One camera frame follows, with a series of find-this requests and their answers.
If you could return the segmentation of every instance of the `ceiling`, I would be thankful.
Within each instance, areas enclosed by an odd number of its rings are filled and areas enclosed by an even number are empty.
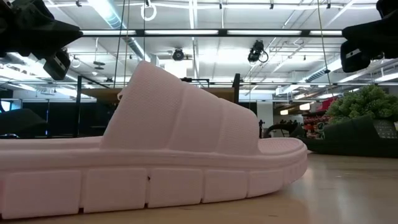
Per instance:
[[[190,16],[189,5],[196,4],[194,0],[152,0],[156,5],[157,14],[151,21],[145,21],[141,16],[141,6],[144,1],[110,0],[116,8],[116,13],[124,14],[123,22],[128,29],[320,29],[317,0],[275,0],[274,9],[269,9],[270,1],[264,0],[198,0],[194,16]],[[110,29],[107,22],[100,16],[98,10],[88,1],[80,1],[82,7],[77,7],[75,1],[44,0],[50,12],[57,20],[79,26],[81,29]],[[327,1],[320,0],[322,6]],[[347,26],[376,21],[380,15],[375,9],[377,0],[332,0],[330,9],[321,8],[320,15],[324,29],[344,29]],[[146,9],[146,16],[152,14],[152,9]],[[179,66],[187,68],[187,77],[209,78],[213,82],[231,82],[235,73],[240,73],[245,82],[300,82],[311,75],[311,72],[324,67],[324,55],[321,38],[302,37],[137,37],[146,54],[159,58],[161,67],[173,63],[171,52],[182,48],[187,55],[193,55],[193,44],[197,45],[195,53],[198,73],[194,71],[193,60],[184,60]],[[247,58],[249,49],[256,40],[262,40],[269,54],[267,63],[251,65]],[[340,45],[344,38],[325,38],[326,61],[334,62],[340,56]],[[84,75],[104,82],[115,77],[123,82],[130,79],[139,62],[134,51],[126,46],[118,37],[80,38],[67,46],[69,54],[74,56],[69,76]],[[96,70],[94,61],[104,62],[104,70]],[[341,69],[330,74],[331,82],[338,82],[352,74],[345,74]],[[28,78],[19,77],[13,81],[25,81]],[[365,74],[361,78],[369,79]],[[0,83],[8,81],[1,78]],[[313,82],[328,82],[327,77],[321,77]],[[14,86],[4,85],[10,89]],[[258,86],[259,90],[275,90],[277,85]],[[247,91],[253,86],[243,86]],[[310,93],[319,87],[296,88],[294,93]]]

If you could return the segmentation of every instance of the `black equipment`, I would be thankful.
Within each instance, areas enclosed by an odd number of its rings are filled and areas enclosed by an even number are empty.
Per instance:
[[[263,54],[267,55],[267,60],[265,60],[265,61],[260,60],[260,57]],[[262,40],[256,40],[256,43],[254,43],[253,47],[250,49],[248,61],[250,63],[254,63],[257,61],[264,63],[264,62],[268,61],[268,54],[267,54],[267,52],[264,51],[264,44],[262,43]]]
[[[173,60],[182,61],[183,59],[184,59],[184,53],[182,52],[182,49],[175,49],[173,54]]]
[[[347,39],[341,45],[344,72],[367,68],[371,60],[398,57],[398,1],[379,0],[381,20],[343,29]]]
[[[44,58],[44,70],[63,80],[71,63],[63,48],[82,36],[79,27],[55,20],[43,0],[0,0],[0,57],[17,52]]]

